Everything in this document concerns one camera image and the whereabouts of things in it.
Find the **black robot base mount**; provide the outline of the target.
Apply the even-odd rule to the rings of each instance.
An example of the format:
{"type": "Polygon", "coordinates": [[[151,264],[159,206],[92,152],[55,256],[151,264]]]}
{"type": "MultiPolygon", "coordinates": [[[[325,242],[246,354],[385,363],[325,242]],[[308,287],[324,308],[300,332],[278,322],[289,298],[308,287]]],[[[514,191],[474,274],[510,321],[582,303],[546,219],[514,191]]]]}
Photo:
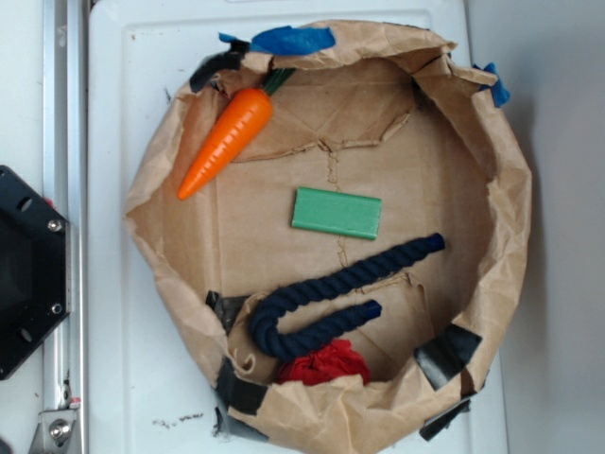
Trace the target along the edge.
{"type": "Polygon", "coordinates": [[[1,378],[66,318],[68,221],[1,166],[1,378]]]}

